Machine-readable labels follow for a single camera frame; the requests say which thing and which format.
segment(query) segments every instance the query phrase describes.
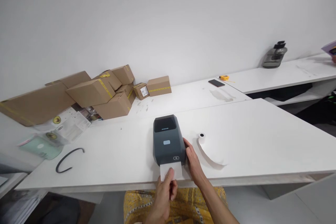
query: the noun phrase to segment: white desk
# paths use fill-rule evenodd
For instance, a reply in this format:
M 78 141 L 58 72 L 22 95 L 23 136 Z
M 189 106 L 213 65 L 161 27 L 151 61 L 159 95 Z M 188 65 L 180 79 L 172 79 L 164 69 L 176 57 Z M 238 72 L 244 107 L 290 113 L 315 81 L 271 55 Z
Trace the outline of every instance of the white desk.
M 207 79 L 173 86 L 171 94 L 136 99 L 127 116 L 94 122 L 76 143 L 42 162 L 16 189 L 45 188 L 95 203 L 105 191 L 153 189 L 160 174 L 152 154 L 153 121 L 166 114 L 178 117 L 183 136 L 193 144 L 214 186 L 314 182 L 310 174 L 336 171 L 336 139 L 262 99 L 251 100 L 239 89 L 253 93 L 314 82 L 313 94 L 321 97 L 336 85 L 336 67 L 329 61 L 325 55 L 314 56 L 277 69 L 230 74 L 236 83 L 220 88 Z M 196 144 L 199 132 L 208 140 L 222 140 L 216 148 L 229 157 L 227 166 L 216 166 L 202 154 Z M 59 160 L 78 147 L 86 152 L 73 153 L 60 167 L 73 169 L 57 174 Z M 178 184 L 195 186 L 187 169 Z
M 136 98 L 128 115 L 94 121 L 91 127 L 251 100 L 228 84 L 220 88 L 215 87 L 208 82 L 212 79 L 223 82 L 217 78 L 210 78 L 173 86 L 169 94 L 147 97 L 144 100 Z
M 265 98 L 276 106 L 322 99 L 336 87 L 336 65 L 328 54 L 284 62 L 275 69 L 255 68 L 229 76 L 233 82 L 227 83 L 244 94 L 313 83 L 307 92 L 287 101 Z
M 194 146 L 205 175 L 214 185 L 311 182 L 311 173 L 336 171 L 336 138 L 262 100 L 249 100 L 175 113 L 182 135 Z M 90 127 L 74 144 L 39 165 L 16 189 L 47 188 L 59 193 L 151 189 L 160 175 L 153 151 L 153 121 L 116 122 Z M 229 157 L 221 167 L 209 162 L 196 144 L 198 132 L 217 141 Z M 55 172 L 60 159 L 76 151 Z M 195 186 L 186 169 L 180 187 Z

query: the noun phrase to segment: brown cardboard box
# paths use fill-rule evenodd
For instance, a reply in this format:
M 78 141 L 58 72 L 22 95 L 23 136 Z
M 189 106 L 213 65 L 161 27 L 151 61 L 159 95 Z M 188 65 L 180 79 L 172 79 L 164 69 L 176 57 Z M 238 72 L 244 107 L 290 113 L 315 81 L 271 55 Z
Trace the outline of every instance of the brown cardboard box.
M 127 98 L 129 99 L 129 102 L 131 104 L 133 104 L 133 102 L 135 100 L 135 97 L 136 97 L 135 92 L 133 91 L 133 85 L 132 84 L 121 86 L 120 88 L 118 88 L 116 93 L 125 93 L 125 95 L 127 95 Z
M 169 76 L 149 80 L 147 89 L 150 96 L 171 93 L 172 89 L 170 87 Z
M 113 88 L 114 91 L 116 91 L 118 88 L 120 88 L 121 82 L 114 75 L 114 73 L 111 70 L 106 70 L 106 71 L 102 72 L 100 75 L 94 77 L 93 79 L 100 79 L 100 76 L 104 76 L 104 75 L 110 75 L 110 76 L 106 76 L 104 78 L 108 79 L 108 81 L 111 84 L 111 86 L 112 86 L 112 88 Z
M 124 92 L 116 94 L 108 103 L 93 106 L 104 120 L 126 116 L 131 107 L 132 105 Z
M 69 75 L 59 80 L 49 82 L 45 86 L 50 86 L 52 84 L 62 82 L 67 88 L 72 88 L 73 86 L 76 86 L 79 83 L 90 81 L 90 80 L 91 80 L 90 76 L 85 71 L 82 71 L 82 72 Z
M 105 78 L 80 83 L 66 91 L 81 107 L 107 103 L 115 95 Z
M 139 100 L 143 100 L 149 96 L 146 83 L 140 82 L 139 84 L 134 85 L 133 89 Z
M 24 126 L 42 124 L 70 107 L 75 101 L 58 82 L 0 103 L 0 112 Z
M 134 75 L 129 65 L 112 69 L 112 72 L 121 81 L 123 85 L 131 84 L 134 81 Z

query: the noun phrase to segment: smartphone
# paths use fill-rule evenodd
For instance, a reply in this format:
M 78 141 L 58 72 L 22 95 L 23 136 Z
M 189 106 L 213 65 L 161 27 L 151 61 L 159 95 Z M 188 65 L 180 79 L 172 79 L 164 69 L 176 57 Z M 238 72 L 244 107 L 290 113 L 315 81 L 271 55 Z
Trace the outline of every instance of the smartphone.
M 215 85 L 216 87 L 220 87 L 220 86 L 225 86 L 224 83 L 222 82 L 219 82 L 218 80 L 209 80 L 209 82 L 212 84 L 212 85 Z

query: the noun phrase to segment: purple item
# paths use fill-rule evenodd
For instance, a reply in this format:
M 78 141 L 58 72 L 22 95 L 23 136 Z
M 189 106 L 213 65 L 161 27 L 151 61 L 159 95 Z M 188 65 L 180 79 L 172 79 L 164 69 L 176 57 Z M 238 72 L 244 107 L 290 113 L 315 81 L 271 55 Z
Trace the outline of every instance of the purple item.
M 331 57 L 336 55 L 336 41 L 322 47 L 322 50 L 328 53 Z

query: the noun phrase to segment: dark gray label printer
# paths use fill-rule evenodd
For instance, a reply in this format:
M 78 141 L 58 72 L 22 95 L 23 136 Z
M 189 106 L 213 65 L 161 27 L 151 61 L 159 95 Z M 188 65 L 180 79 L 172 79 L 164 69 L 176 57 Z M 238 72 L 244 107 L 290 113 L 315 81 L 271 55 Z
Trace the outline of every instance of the dark gray label printer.
M 186 147 L 176 116 L 155 118 L 153 125 L 153 153 L 158 165 L 186 162 Z

